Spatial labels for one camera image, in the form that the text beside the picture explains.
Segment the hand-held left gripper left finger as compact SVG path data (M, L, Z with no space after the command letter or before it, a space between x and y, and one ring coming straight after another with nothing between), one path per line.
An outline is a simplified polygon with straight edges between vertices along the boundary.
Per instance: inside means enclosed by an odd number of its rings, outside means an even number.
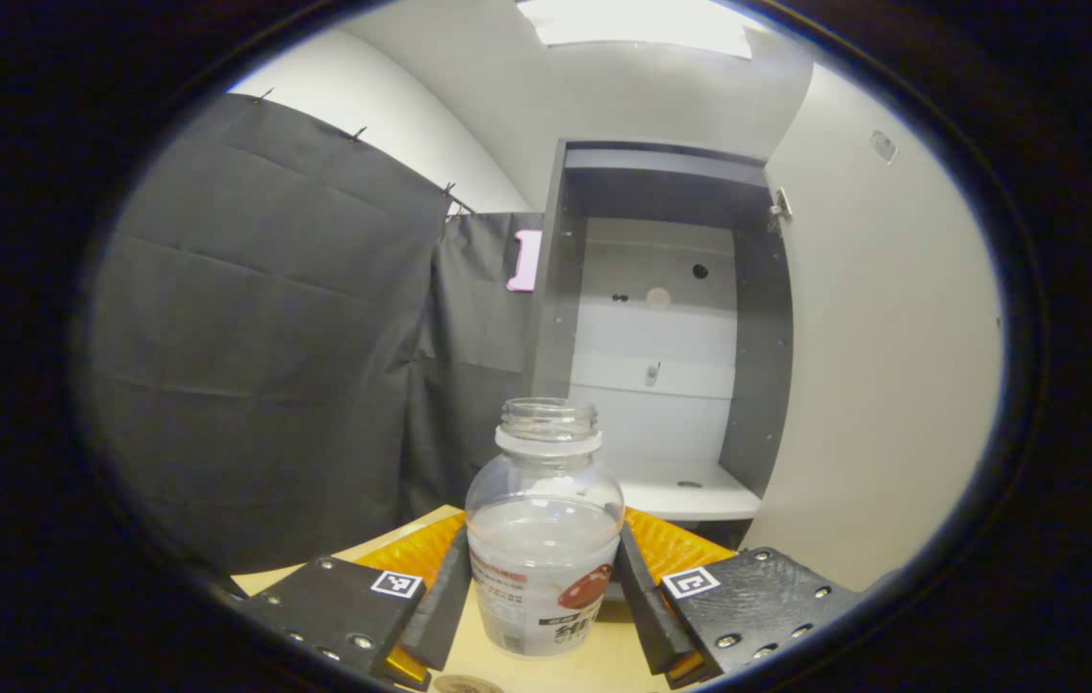
M235 608L288 649L351 676L427 690L444 669L470 592L465 516L353 558L317 555Z

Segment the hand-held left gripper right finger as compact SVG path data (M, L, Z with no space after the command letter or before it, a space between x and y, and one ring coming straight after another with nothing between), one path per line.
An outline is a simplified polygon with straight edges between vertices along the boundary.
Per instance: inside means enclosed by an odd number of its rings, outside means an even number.
M633 507L615 576L650 673L672 689L765 666L865 597L775 548L735 552Z

